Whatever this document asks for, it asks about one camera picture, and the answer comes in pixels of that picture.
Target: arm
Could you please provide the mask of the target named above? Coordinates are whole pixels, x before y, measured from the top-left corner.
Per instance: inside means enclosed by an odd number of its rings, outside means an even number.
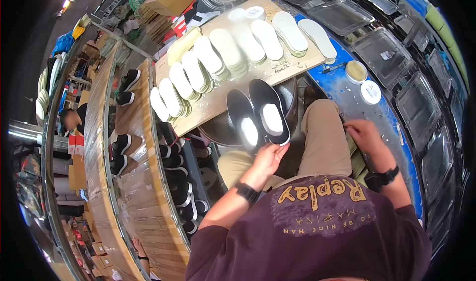
[[[279,162],[289,148],[289,143],[280,147],[277,144],[267,144],[257,153],[255,162],[245,172],[240,181],[256,191],[263,190],[270,175],[277,171]],[[249,202],[237,194],[237,189],[230,189],[208,211],[199,226],[199,230],[207,226],[218,225],[230,229],[235,221],[249,209]]]
[[[344,126],[347,127],[347,131],[357,146],[369,155],[377,172],[384,173],[395,169],[395,158],[390,149],[385,146],[377,128],[372,122],[367,120],[351,120],[346,122]],[[393,182],[383,186],[380,193],[387,196],[396,209],[411,204],[410,194],[401,172],[398,173]]]

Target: person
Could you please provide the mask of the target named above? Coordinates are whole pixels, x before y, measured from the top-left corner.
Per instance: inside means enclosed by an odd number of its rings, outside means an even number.
[[[63,109],[59,114],[59,122],[68,131],[77,129],[84,135],[84,127],[86,126],[86,109],[88,104],[84,103],[76,110]],[[116,106],[109,106],[108,117],[108,137],[111,136],[116,126]]]
[[[84,103],[76,110],[63,109],[59,114],[59,122],[68,131],[77,129],[84,135],[84,125],[86,123],[86,109],[88,104]]]
[[[396,161],[372,122],[344,124],[376,171]],[[191,238],[185,280],[420,280],[431,243],[399,172],[379,193],[349,178],[350,153],[333,101],[306,109],[298,175],[273,176],[289,148],[267,144],[253,163],[224,154],[218,168],[229,191]],[[254,205],[243,184],[272,190]]]

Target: yellow object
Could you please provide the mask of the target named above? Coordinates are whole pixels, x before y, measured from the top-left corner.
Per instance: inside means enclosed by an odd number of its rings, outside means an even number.
[[[187,33],[185,33],[185,35],[176,40],[167,51],[167,61],[169,66],[172,66],[175,62],[182,61],[182,55],[192,48],[195,40],[200,36],[202,36],[201,28],[193,26],[187,31]]]
[[[73,30],[73,34],[72,34],[72,37],[74,40],[76,40],[78,37],[81,36],[81,34],[84,33],[84,31],[86,31],[86,29],[84,27],[76,27],[74,30]]]

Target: plastic container lid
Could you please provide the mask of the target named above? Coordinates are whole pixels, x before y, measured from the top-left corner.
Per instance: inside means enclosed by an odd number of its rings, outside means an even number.
[[[382,98],[380,87],[372,81],[365,81],[360,85],[360,95],[362,95],[362,99],[370,105],[377,104],[380,98]]]
[[[359,78],[361,77],[356,77],[356,75],[362,75],[363,79],[359,80]],[[356,85],[361,85],[367,79],[367,75],[368,75],[368,71],[365,68],[364,64],[360,63],[359,61],[349,61],[347,63],[346,77],[348,78],[350,82]]]

